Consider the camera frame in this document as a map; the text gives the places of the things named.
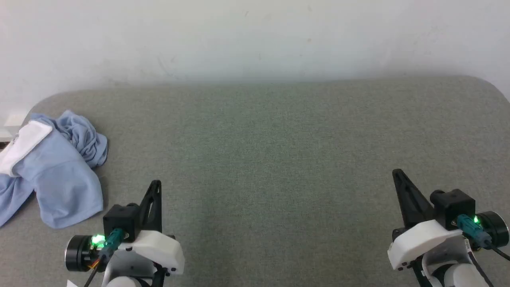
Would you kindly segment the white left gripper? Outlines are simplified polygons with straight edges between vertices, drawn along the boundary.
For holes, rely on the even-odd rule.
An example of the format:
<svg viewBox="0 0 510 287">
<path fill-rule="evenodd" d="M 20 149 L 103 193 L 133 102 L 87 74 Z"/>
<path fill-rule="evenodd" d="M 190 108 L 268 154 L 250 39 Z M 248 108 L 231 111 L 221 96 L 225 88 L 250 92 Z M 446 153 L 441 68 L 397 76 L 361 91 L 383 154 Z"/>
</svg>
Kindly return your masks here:
<svg viewBox="0 0 510 287">
<path fill-rule="evenodd" d="M 162 184 L 153 180 L 139 205 L 138 237 L 122 243 L 116 251 L 116 273 L 120 276 L 153 276 L 157 265 L 171 275 L 182 275 L 185 258 L 180 243 L 162 234 Z"/>
</svg>

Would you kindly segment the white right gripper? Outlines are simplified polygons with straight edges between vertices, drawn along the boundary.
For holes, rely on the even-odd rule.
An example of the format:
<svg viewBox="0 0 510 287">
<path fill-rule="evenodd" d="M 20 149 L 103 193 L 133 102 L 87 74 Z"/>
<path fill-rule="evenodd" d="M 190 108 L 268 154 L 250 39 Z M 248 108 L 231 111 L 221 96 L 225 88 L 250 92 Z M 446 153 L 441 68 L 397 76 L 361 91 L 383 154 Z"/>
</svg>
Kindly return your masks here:
<svg viewBox="0 0 510 287">
<path fill-rule="evenodd" d="M 420 256 L 430 265 L 465 256 L 465 239 L 461 230 L 446 230 L 435 218 L 431 203 L 402 169 L 392 171 L 401 216 L 405 229 L 388 248 L 393 270 Z"/>
</svg>

